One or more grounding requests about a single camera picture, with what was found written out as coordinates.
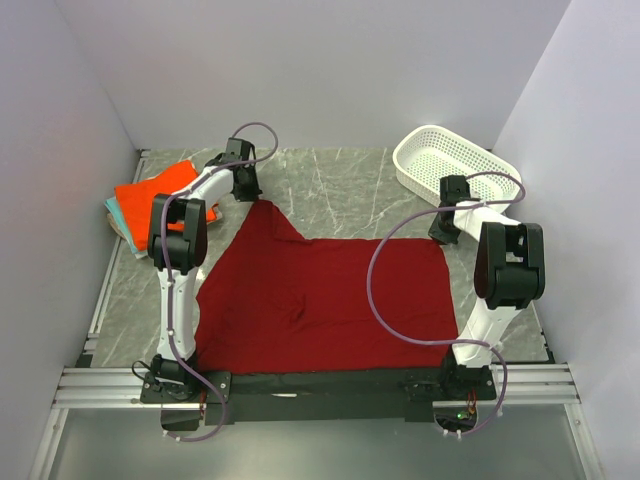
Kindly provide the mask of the dark red t shirt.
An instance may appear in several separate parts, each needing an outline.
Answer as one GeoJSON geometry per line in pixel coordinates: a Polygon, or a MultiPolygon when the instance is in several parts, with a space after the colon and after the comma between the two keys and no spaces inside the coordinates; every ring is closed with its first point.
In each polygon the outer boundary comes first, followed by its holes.
{"type": "Polygon", "coordinates": [[[200,287],[203,371],[436,367],[458,334],[449,269],[427,239],[307,239],[255,203],[200,287]]]}

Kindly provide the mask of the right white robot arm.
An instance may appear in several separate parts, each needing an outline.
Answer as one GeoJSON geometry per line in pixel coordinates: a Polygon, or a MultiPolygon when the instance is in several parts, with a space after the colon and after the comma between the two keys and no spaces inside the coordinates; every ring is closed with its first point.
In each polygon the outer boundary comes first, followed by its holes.
{"type": "Polygon", "coordinates": [[[440,390],[452,399],[464,397],[481,382],[493,358],[491,349],[545,289],[542,227],[512,220],[478,202],[467,177],[441,178],[440,211],[429,230],[430,238],[441,245],[457,244],[461,233],[477,241],[474,308],[438,377],[440,390]]]}

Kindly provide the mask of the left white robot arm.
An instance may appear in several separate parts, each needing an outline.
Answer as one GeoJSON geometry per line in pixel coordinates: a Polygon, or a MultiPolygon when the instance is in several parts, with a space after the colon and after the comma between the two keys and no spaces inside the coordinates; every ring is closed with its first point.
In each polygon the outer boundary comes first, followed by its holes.
{"type": "Polygon", "coordinates": [[[187,186],[152,200],[147,252],[161,289],[161,330],[151,373],[176,401],[193,399],[200,388],[192,325],[197,271],[207,253],[207,213],[224,196],[254,202],[262,194],[255,146],[231,137],[226,150],[206,163],[187,186]]]}

